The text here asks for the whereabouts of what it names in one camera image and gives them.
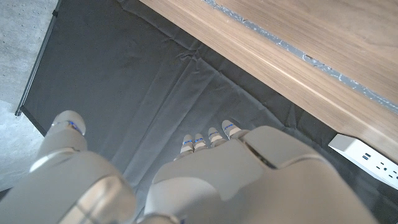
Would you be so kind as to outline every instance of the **dark gray cloth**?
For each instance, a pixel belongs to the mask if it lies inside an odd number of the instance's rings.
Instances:
[[[334,130],[136,0],[63,0],[22,109],[43,133],[58,113],[80,113],[89,149],[123,173],[138,212],[184,135],[229,119],[312,146],[380,222],[398,216],[394,189],[327,146]]]

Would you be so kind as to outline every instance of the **gray fabric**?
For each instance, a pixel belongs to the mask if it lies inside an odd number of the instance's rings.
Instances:
[[[334,130],[136,0],[63,0],[22,109],[43,133],[60,112],[80,113],[88,149],[123,173],[138,211],[184,135],[228,119],[312,146],[380,222],[397,218],[396,191],[327,146]]]

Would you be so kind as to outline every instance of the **wooden tabletop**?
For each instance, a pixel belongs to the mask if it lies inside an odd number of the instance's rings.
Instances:
[[[398,103],[396,2],[141,1],[331,128],[398,162],[398,115],[391,109]],[[377,93],[392,107],[307,63],[214,3]]]

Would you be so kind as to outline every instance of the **concrete floor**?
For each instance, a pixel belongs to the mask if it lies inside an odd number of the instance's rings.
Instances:
[[[0,0],[0,191],[26,175],[43,136],[14,112],[58,0]]]

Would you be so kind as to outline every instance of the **power strip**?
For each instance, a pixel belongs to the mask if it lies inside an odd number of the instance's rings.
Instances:
[[[398,190],[398,166],[359,139],[337,134],[329,147],[377,180]]]

